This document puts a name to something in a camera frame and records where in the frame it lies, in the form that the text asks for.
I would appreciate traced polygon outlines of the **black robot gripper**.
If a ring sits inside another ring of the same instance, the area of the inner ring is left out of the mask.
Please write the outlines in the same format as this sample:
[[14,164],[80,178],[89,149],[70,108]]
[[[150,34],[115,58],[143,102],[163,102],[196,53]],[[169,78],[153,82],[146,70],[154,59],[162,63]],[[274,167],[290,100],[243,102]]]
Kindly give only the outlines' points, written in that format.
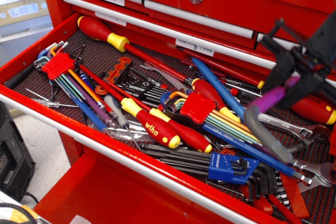
[[321,94],[332,102],[335,87],[326,81],[326,77],[335,69],[335,13],[308,39],[287,26],[282,18],[275,21],[272,34],[281,28],[299,45],[287,50],[269,35],[262,38],[261,44],[276,56],[276,65],[267,77],[262,93],[279,86],[292,87],[276,104],[280,109],[288,109],[312,93]]

